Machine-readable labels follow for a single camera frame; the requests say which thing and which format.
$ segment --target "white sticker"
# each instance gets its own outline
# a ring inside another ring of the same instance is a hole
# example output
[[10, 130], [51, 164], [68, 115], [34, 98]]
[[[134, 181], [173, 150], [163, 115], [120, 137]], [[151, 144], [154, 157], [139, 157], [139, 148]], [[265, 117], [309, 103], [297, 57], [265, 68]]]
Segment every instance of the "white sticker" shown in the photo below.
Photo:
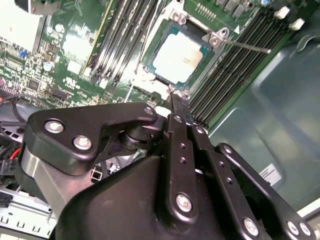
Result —
[[275, 185], [282, 179], [280, 173], [272, 163], [263, 169], [259, 174], [264, 180], [270, 183], [271, 186]]
[[81, 70], [81, 65], [71, 60], [68, 64], [67, 70], [78, 75]]

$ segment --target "integrated circuit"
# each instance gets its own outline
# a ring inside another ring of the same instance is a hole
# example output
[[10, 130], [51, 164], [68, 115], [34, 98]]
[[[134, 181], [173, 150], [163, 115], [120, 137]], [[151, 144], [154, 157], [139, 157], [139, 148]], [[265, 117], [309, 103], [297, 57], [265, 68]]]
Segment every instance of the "integrated circuit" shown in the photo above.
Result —
[[39, 83], [39, 82], [30, 79], [29, 82], [28, 82], [28, 85], [27, 85], [26, 87], [27, 87], [28, 89], [31, 89], [31, 90], [34, 90], [34, 91], [38, 91], [39, 86], [40, 86], [40, 83]]
[[236, 6], [236, 4], [237, 4], [236, 0], [229, 0], [229, 2], [225, 5], [224, 10], [227, 12], [231, 12]]
[[145, 69], [168, 85], [183, 87], [212, 50], [201, 37], [171, 22]]
[[242, 15], [242, 13], [245, 11], [245, 9], [246, 9], [246, 7], [240, 4], [240, 5], [235, 9], [235, 11], [234, 11], [234, 13], [233, 13], [232, 16], [234, 16], [235, 18], [239, 18], [239, 17]]

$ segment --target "surface-mount component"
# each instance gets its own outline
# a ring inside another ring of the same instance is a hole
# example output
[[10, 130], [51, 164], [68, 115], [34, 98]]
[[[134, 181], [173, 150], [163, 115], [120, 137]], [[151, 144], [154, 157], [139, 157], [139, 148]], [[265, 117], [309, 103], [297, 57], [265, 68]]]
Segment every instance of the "surface-mount component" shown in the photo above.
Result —
[[33, 90], [33, 91], [38, 91], [39, 85], [40, 85], [39, 82], [30, 79], [30, 80], [29, 80], [29, 83], [28, 83], [28, 85], [27, 85], [27, 88], [28, 88], [28, 89], [31, 89], [31, 90]]
[[236, 0], [229, 0], [228, 3], [225, 5], [224, 10], [227, 12], [231, 12], [236, 6], [236, 4], [237, 4]]
[[235, 11], [234, 11], [234, 13], [233, 13], [232, 16], [235, 17], [235, 18], [239, 18], [245, 10], [246, 10], [246, 7], [240, 4], [240, 5], [235, 9]]

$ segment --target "chip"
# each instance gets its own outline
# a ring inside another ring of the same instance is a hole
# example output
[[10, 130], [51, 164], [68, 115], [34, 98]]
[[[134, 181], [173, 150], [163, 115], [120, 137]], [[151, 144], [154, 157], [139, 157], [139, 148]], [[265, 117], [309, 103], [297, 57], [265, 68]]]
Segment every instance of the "chip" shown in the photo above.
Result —
[[57, 46], [53, 46], [52, 52], [56, 54], [58, 52], [59, 48]]
[[172, 23], [146, 70], [166, 84], [183, 87], [212, 48], [188, 29]]
[[38, 91], [40, 83], [35, 81], [35, 80], [29, 80], [29, 83], [27, 85], [28, 89], [34, 90], [34, 91]]
[[47, 62], [50, 62], [51, 59], [52, 59], [52, 56], [51, 56], [50, 54], [47, 54], [47, 53], [46, 53], [43, 58], [44, 58], [44, 60], [46, 60]]

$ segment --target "silver screw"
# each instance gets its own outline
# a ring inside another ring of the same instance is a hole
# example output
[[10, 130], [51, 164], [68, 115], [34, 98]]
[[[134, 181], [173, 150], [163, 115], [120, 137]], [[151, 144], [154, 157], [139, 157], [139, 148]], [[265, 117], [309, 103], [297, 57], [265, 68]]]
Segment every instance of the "silver screw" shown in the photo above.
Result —
[[213, 46], [217, 45], [219, 40], [217, 39], [217, 37], [213, 37], [210, 40], [210, 44], [212, 44]]
[[232, 153], [230, 147], [228, 147], [228, 146], [224, 146], [224, 150], [225, 150], [228, 154]]
[[44, 128], [45, 128], [45, 130], [47, 130], [48, 132], [53, 133], [53, 134], [61, 133], [65, 129], [64, 126], [60, 122], [55, 121], [55, 120], [47, 121], [44, 124]]
[[299, 225], [300, 225], [300, 228], [302, 229], [302, 232], [304, 232], [305, 235], [311, 236], [311, 232], [309, 228], [304, 223], [300, 222]]
[[202, 128], [199, 127], [199, 126], [196, 126], [195, 129], [196, 129], [196, 130], [198, 131], [198, 133], [200, 133], [200, 134], [203, 134], [203, 133], [204, 133], [204, 131], [202, 130]]
[[147, 114], [149, 114], [149, 115], [153, 115], [154, 114], [154, 112], [152, 111], [152, 109], [150, 108], [150, 107], [146, 107], [146, 108], [144, 108], [144, 111], [147, 113]]
[[298, 230], [298, 228], [297, 228], [292, 222], [287, 221], [286, 224], [287, 224], [289, 230], [290, 230], [294, 235], [297, 235], [297, 236], [299, 235], [299, 230]]
[[80, 150], [89, 150], [92, 147], [92, 143], [86, 136], [77, 136], [73, 140], [73, 145]]
[[250, 218], [246, 217], [243, 220], [243, 224], [244, 224], [245, 228], [247, 229], [247, 231], [251, 235], [258, 236], [259, 230], [258, 230], [257, 226], [255, 225], [255, 223]]
[[181, 120], [181, 118], [180, 118], [179, 116], [174, 116], [174, 119], [175, 119], [177, 122], [182, 123], [182, 120]]
[[191, 203], [191, 200], [186, 195], [180, 193], [176, 196], [175, 200], [176, 200], [176, 204], [182, 211], [186, 213], [191, 211], [192, 203]]

